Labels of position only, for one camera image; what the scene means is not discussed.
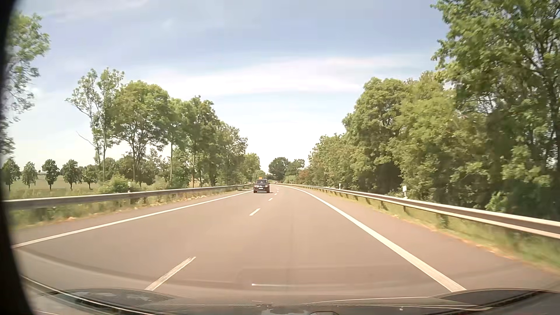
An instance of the green field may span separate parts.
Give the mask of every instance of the green field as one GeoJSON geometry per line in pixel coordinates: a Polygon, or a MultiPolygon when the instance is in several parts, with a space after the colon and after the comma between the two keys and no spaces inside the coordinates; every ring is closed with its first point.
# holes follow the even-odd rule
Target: green field
{"type": "MultiPolygon", "coordinates": [[[[31,185],[28,188],[22,183],[21,180],[14,182],[11,186],[11,191],[8,191],[8,185],[1,184],[2,192],[4,193],[4,198],[6,199],[22,199],[22,198],[43,198],[43,197],[63,197],[63,196],[78,196],[81,194],[95,194],[99,187],[98,184],[92,183],[91,190],[89,189],[87,183],[76,183],[72,185],[72,190],[70,190],[70,184],[66,183],[62,176],[58,177],[58,180],[53,183],[53,188],[50,191],[49,185],[45,181],[44,175],[39,175],[35,185],[31,185]]],[[[151,190],[150,186],[145,184],[142,187],[146,187],[147,190],[151,190]]]]}

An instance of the car hood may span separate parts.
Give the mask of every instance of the car hood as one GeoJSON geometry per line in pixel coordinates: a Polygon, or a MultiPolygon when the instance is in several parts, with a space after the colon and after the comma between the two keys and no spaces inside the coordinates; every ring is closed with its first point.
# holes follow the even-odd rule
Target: car hood
{"type": "Polygon", "coordinates": [[[549,290],[499,288],[466,290],[432,297],[317,300],[283,305],[250,298],[188,298],[148,290],[87,288],[55,290],[27,284],[36,311],[59,315],[364,315],[364,314],[553,314],[560,293],[549,290]]]}

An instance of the guardrail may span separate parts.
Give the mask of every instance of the guardrail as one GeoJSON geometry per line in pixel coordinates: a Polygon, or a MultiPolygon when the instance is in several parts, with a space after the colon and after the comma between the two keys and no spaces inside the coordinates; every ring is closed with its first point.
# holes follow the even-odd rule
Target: guardrail
{"type": "Polygon", "coordinates": [[[449,206],[449,205],[443,205],[441,203],[385,196],[383,194],[348,191],[345,189],[298,185],[298,184],[285,184],[285,183],[282,184],[277,183],[277,185],[311,188],[324,192],[346,194],[347,196],[351,195],[351,196],[365,197],[373,200],[378,200],[381,202],[393,203],[403,207],[410,207],[414,209],[434,212],[440,215],[458,217],[460,219],[501,226],[506,229],[523,231],[526,233],[560,239],[560,222],[552,221],[552,220],[544,220],[544,219],[537,219],[537,218],[527,217],[527,216],[504,214],[500,212],[492,212],[487,210],[470,209],[465,207],[449,206]]]}
{"type": "Polygon", "coordinates": [[[2,202],[8,210],[17,209],[38,209],[62,205],[72,205],[81,203],[104,202],[124,199],[137,199],[154,196],[164,196],[168,194],[180,194],[202,191],[219,191],[227,189],[239,189],[253,184],[232,185],[232,186],[214,186],[214,187],[196,187],[182,189],[166,189],[159,191],[143,191],[143,192],[125,192],[125,193],[107,193],[107,194],[88,194],[83,196],[67,196],[67,197],[47,197],[47,198],[30,198],[30,199],[12,199],[3,200],[2,202]]]}

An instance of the row of trees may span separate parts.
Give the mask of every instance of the row of trees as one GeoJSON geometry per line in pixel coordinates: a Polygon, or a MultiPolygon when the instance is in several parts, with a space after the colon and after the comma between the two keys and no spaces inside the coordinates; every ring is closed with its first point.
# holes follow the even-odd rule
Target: row of trees
{"type": "MultiPolygon", "coordinates": [[[[5,155],[12,154],[15,148],[7,127],[17,120],[17,114],[33,106],[29,83],[39,76],[39,71],[32,62],[50,47],[49,35],[40,32],[40,21],[38,15],[21,12],[11,18],[6,78],[2,82],[2,101],[9,106],[0,114],[0,145],[5,155]]],[[[123,80],[122,71],[107,68],[98,74],[92,69],[80,78],[66,99],[86,115],[92,137],[84,139],[95,152],[94,165],[79,168],[75,161],[68,162],[76,165],[75,174],[64,172],[62,167],[70,186],[81,179],[105,182],[116,173],[140,185],[151,184],[159,176],[169,187],[188,187],[195,182],[210,186],[234,184],[259,175],[259,157],[245,152],[247,138],[216,116],[211,101],[200,96],[176,99],[158,85],[123,80]],[[116,161],[106,156],[108,149],[122,142],[130,152],[116,161]],[[170,146],[169,156],[161,157],[158,152],[166,146],[170,146]]],[[[29,187],[35,180],[25,173],[30,165],[29,162],[18,175],[17,165],[9,160],[3,174],[10,175],[4,182],[10,186],[21,176],[29,187]]]]}
{"type": "Polygon", "coordinates": [[[285,180],[286,182],[293,182],[305,166],[304,159],[295,159],[294,161],[288,160],[287,158],[280,156],[272,160],[268,164],[269,174],[265,176],[268,179],[273,180],[285,180]]]}
{"type": "Polygon", "coordinates": [[[450,26],[436,71],[369,80],[297,181],[560,219],[558,2],[435,7],[450,26]]]}
{"type": "Polygon", "coordinates": [[[110,178],[115,163],[106,157],[107,149],[121,142],[130,147],[120,163],[123,175],[138,183],[153,182],[156,173],[171,187],[254,179],[259,157],[246,154],[247,138],[216,116],[211,101],[172,98],[158,85],[124,84],[123,78],[124,72],[107,68],[98,75],[92,69],[67,99],[90,121],[101,181],[110,178]],[[163,159],[158,152],[167,145],[169,157],[163,159]]]}
{"type": "MultiPolygon", "coordinates": [[[[175,165],[178,166],[174,172],[174,182],[178,187],[188,187],[191,174],[188,164],[189,160],[184,152],[178,148],[175,149],[174,161],[175,165]]],[[[124,155],[119,160],[106,157],[105,181],[109,181],[115,176],[133,180],[133,176],[136,176],[139,186],[142,183],[152,185],[156,182],[157,178],[167,178],[170,174],[171,164],[170,157],[164,159],[155,149],[151,149],[150,154],[141,161],[138,174],[133,174],[134,161],[130,154],[124,155]]],[[[17,180],[21,180],[24,185],[30,188],[39,179],[39,171],[43,172],[44,180],[49,185],[49,189],[51,189],[59,176],[62,176],[64,181],[69,184],[70,190],[72,190],[73,185],[76,183],[87,183],[89,189],[91,189],[91,184],[100,182],[102,176],[102,170],[98,165],[78,166],[78,162],[72,159],[62,165],[61,168],[58,168],[56,161],[48,159],[39,170],[35,168],[34,163],[27,162],[23,171],[21,171],[13,158],[9,158],[2,166],[2,180],[8,186],[8,190],[11,190],[11,185],[17,180]]],[[[264,176],[264,172],[260,170],[259,157],[254,153],[244,155],[239,172],[240,176],[238,176],[238,182],[236,183],[254,181],[257,177],[264,176]]],[[[164,186],[157,188],[171,188],[170,183],[168,181],[165,182],[164,186]]]]}

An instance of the solid white line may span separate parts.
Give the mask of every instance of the solid white line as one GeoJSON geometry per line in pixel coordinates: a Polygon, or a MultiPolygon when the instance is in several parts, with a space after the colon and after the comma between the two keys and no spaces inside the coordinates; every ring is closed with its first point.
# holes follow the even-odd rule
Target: solid white line
{"type": "Polygon", "coordinates": [[[255,211],[251,212],[251,214],[249,216],[252,216],[253,214],[256,214],[257,211],[259,211],[260,208],[257,208],[255,211]]]}
{"type": "Polygon", "coordinates": [[[138,219],[142,219],[142,218],[153,216],[153,215],[164,214],[164,213],[167,213],[167,212],[172,212],[172,211],[181,210],[181,209],[185,209],[185,208],[190,208],[190,207],[194,207],[194,206],[198,206],[198,205],[203,205],[205,203],[218,201],[218,200],[222,200],[222,199],[226,199],[226,198],[230,198],[230,197],[239,196],[240,194],[244,194],[244,193],[248,193],[248,192],[250,192],[250,191],[237,193],[237,194],[232,194],[231,196],[226,196],[226,197],[221,197],[221,198],[218,198],[218,199],[203,201],[203,202],[199,202],[199,203],[195,203],[195,204],[187,205],[187,206],[183,206],[183,207],[178,207],[178,208],[174,208],[174,209],[168,209],[168,210],[163,210],[163,211],[159,211],[159,212],[154,212],[152,214],[135,216],[135,217],[131,217],[131,218],[124,219],[124,220],[119,220],[119,221],[110,222],[110,223],[101,224],[101,225],[95,225],[95,226],[91,226],[89,228],[70,231],[70,232],[66,232],[66,233],[62,233],[62,234],[51,235],[49,237],[43,237],[43,238],[38,238],[38,239],[34,239],[34,240],[29,240],[27,242],[14,244],[14,245],[12,245],[12,248],[18,248],[18,247],[22,247],[22,246],[26,246],[26,245],[31,245],[31,244],[35,244],[35,243],[39,243],[39,242],[44,242],[46,240],[51,240],[51,239],[55,239],[55,238],[59,238],[59,237],[65,237],[65,236],[68,236],[68,235],[77,234],[77,233],[81,233],[81,232],[86,232],[86,231],[90,231],[90,230],[100,229],[100,228],[104,228],[106,226],[111,226],[111,225],[115,225],[115,224],[119,224],[119,223],[125,223],[125,222],[128,222],[128,221],[138,220],[138,219]]]}
{"type": "Polygon", "coordinates": [[[383,243],[383,245],[389,247],[391,250],[393,250],[395,253],[397,253],[398,255],[400,255],[401,257],[403,257],[404,259],[406,259],[408,262],[410,262],[412,265],[414,265],[416,268],[420,269],[422,272],[424,272],[426,275],[428,275],[429,277],[431,277],[432,279],[436,280],[439,284],[441,284],[442,286],[444,286],[447,290],[451,291],[451,292],[457,292],[457,291],[463,291],[466,290],[464,287],[462,287],[460,284],[456,283],[455,281],[451,280],[450,278],[448,278],[446,275],[442,274],[441,272],[437,271],[436,269],[434,269],[432,266],[428,265],[427,263],[423,262],[422,260],[420,260],[418,257],[412,255],[411,253],[407,252],[404,248],[398,246],[397,244],[391,242],[390,240],[388,240],[386,237],[384,237],[383,235],[375,232],[374,230],[372,230],[369,226],[361,223],[360,221],[354,219],[353,217],[351,217],[350,215],[346,214],[344,211],[340,210],[339,208],[331,205],[330,203],[322,200],[321,198],[317,197],[316,195],[306,192],[304,190],[301,190],[299,188],[295,188],[295,187],[290,187],[290,186],[286,186],[288,188],[292,188],[301,192],[304,192],[306,194],[308,194],[309,196],[319,200],[320,202],[324,203],[325,205],[327,205],[328,207],[330,207],[331,209],[333,209],[334,211],[338,212],[339,214],[341,214],[342,216],[344,216],[346,219],[348,219],[350,222],[356,224],[357,226],[359,226],[362,230],[364,230],[365,232],[367,232],[369,235],[373,236],[374,238],[376,238],[379,242],[383,243]]]}
{"type": "Polygon", "coordinates": [[[186,265],[188,265],[195,258],[196,257],[189,257],[189,258],[185,259],[185,261],[183,261],[182,263],[175,266],[175,268],[171,269],[168,273],[164,274],[163,276],[161,276],[156,281],[152,282],[152,284],[147,286],[144,290],[154,291],[155,289],[157,289],[158,286],[162,285],[169,278],[173,277],[174,274],[176,274],[181,269],[183,269],[186,265]]]}

